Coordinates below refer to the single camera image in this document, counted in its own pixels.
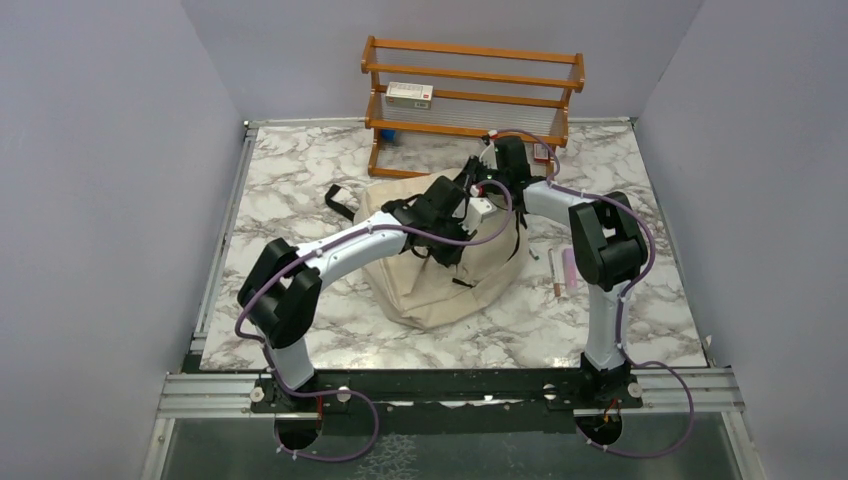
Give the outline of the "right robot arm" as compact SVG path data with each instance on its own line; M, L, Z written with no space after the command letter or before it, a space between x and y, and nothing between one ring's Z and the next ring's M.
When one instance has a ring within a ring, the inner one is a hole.
M520 215L535 215L569 228L576 269L588 286L589 333L580 357L579 398L600 407L630 381L625 328L630 292L654 258L627 196L567 189L532 174L525 144L515 133L491 131L485 148L464 168L472 183L494 180L507 189L504 202Z

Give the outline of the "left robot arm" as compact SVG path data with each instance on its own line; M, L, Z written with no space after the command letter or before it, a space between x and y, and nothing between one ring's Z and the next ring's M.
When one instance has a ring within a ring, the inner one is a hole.
M322 291L374 261L407 251L443 266L458 264L464 246L476 235L490 201L475 187L439 176L422 193L385 202L352 227L322 240L291 245L268 243L247 275L237 301L239 323L249 321L276 371L276 396L298 411L313 401L315 368L305 335Z

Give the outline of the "cream canvas backpack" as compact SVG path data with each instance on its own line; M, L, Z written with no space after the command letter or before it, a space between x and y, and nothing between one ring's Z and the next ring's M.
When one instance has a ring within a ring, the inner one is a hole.
M385 203L423 194L441 176L453 180L459 168L426 176L374 183L361 189L353 223L370 217ZM506 218L500 200L474 239L497 231ZM412 252L373 261L359 269L386 317L419 329L457 322L485 309L518 278L529 259L527 227L513 214L495 239L465 247L457 265L445 267Z

